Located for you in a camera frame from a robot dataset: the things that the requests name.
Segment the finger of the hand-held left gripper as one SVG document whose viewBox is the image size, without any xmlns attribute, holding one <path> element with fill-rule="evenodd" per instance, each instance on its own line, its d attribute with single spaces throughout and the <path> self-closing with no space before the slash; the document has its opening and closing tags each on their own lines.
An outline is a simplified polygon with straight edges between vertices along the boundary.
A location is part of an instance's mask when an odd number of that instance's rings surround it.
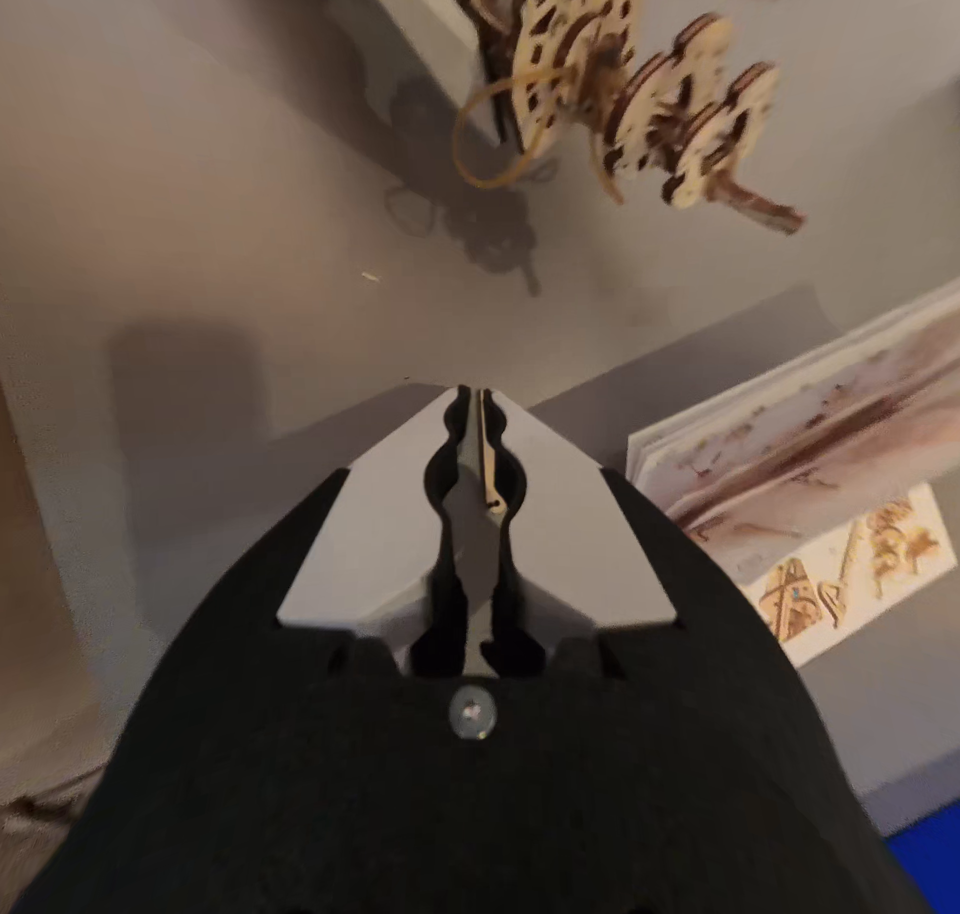
<svg viewBox="0 0 960 914">
<path fill-rule="evenodd" d="M 481 33 L 462 0 L 374 0 L 455 115 L 492 82 Z"/>
</svg>

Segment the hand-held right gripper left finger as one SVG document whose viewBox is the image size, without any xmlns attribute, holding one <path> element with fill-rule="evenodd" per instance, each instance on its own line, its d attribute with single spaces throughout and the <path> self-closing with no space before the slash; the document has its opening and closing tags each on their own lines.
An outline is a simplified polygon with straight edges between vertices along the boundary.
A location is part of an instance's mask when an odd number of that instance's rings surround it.
<svg viewBox="0 0 960 914">
<path fill-rule="evenodd" d="M 408 675 L 462 672 L 469 601 L 445 501 L 471 406 L 469 387 L 449 389 L 351 464 L 280 625 L 377 641 Z"/>
</svg>

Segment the small wooden model part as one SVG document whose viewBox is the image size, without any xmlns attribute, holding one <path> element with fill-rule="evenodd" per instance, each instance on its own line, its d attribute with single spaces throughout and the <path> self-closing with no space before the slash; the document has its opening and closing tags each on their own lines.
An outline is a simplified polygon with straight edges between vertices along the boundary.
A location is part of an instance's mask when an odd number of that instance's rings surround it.
<svg viewBox="0 0 960 914">
<path fill-rule="evenodd" d="M 486 512 L 492 519 L 500 521 L 506 513 L 507 504 L 497 487 L 497 454 L 488 435 L 486 417 L 486 396 L 488 393 L 488 389 L 481 389 L 476 395 L 479 477 L 482 483 Z"/>
</svg>

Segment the blue plastic bin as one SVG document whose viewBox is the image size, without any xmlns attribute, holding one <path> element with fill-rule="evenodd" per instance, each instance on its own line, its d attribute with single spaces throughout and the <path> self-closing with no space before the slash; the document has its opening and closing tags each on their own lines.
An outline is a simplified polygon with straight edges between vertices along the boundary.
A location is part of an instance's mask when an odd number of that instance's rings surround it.
<svg viewBox="0 0 960 914">
<path fill-rule="evenodd" d="M 886 838 L 901 867 L 938 913 L 959 913 L 959 800 Z"/>
</svg>

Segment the illustrated instruction booklet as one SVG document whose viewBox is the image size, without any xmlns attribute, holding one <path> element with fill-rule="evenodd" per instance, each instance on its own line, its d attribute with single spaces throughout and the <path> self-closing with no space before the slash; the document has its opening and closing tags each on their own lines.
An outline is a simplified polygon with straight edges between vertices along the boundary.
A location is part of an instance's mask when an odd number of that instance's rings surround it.
<svg viewBox="0 0 960 914">
<path fill-rule="evenodd" d="M 958 469 L 958 279 L 636 431 L 626 476 L 728 573 Z"/>
</svg>

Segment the wooden mechanical model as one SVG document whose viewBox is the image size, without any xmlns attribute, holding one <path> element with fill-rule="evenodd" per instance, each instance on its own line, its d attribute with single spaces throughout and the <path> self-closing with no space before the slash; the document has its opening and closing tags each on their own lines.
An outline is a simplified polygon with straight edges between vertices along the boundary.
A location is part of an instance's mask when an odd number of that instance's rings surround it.
<svg viewBox="0 0 960 914">
<path fill-rule="evenodd" d="M 638 60 L 642 0 L 462 0 L 462 6 L 478 27 L 498 79 L 531 69 L 578 69 L 571 86 L 557 90 L 557 80 L 517 84 L 482 104 L 497 107 L 505 98 L 502 107 L 510 116 L 519 158 L 558 92 L 558 113 L 547 120 L 524 174 L 579 126 L 599 186 L 618 205 L 624 202 L 620 181 L 657 169 L 665 177 L 661 198 L 675 210 L 721 204 L 786 236 L 805 224 L 796 208 L 738 179 L 738 168 L 762 137 L 781 72 L 761 60 L 726 83 L 734 28 L 725 16 L 698 15 L 668 50 Z"/>
</svg>

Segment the white illustrated instruction sheet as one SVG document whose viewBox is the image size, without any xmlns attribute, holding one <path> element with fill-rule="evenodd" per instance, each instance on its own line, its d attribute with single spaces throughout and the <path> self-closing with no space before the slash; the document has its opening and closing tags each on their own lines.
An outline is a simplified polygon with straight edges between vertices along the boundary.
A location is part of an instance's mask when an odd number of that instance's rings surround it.
<svg viewBox="0 0 960 914">
<path fill-rule="evenodd" d="M 929 483 L 804 544 L 741 592 L 795 668 L 956 569 Z"/>
</svg>

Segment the yellow rubber band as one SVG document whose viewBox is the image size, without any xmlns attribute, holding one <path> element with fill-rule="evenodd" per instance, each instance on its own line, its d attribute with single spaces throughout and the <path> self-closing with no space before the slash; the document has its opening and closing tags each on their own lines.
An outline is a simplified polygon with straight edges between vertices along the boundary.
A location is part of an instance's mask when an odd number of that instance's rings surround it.
<svg viewBox="0 0 960 914">
<path fill-rule="evenodd" d="M 573 86 L 578 76 L 575 65 L 531 69 L 520 75 L 498 79 L 476 90 L 458 110 L 450 135 L 450 156 L 459 176 L 470 186 L 479 190 L 505 188 L 517 181 L 533 163 L 543 143 L 547 130 L 547 120 L 558 114 L 561 88 Z M 467 167 L 462 158 L 461 135 L 474 110 L 483 103 L 493 101 L 500 93 L 511 92 L 516 85 L 536 86 L 541 83 L 558 82 L 557 91 L 546 104 L 546 113 L 534 129 L 530 145 L 514 160 L 508 168 L 497 176 L 480 177 Z"/>
</svg>

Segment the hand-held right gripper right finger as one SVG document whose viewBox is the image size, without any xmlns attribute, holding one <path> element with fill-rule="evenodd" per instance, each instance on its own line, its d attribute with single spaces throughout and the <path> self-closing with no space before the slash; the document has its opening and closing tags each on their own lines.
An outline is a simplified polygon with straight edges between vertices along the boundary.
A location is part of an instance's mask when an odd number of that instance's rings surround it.
<svg viewBox="0 0 960 914">
<path fill-rule="evenodd" d="M 500 520 L 497 577 L 482 656 L 500 677 L 540 675 L 562 644 L 668 625 L 677 612 L 605 469 L 487 389 Z"/>
</svg>

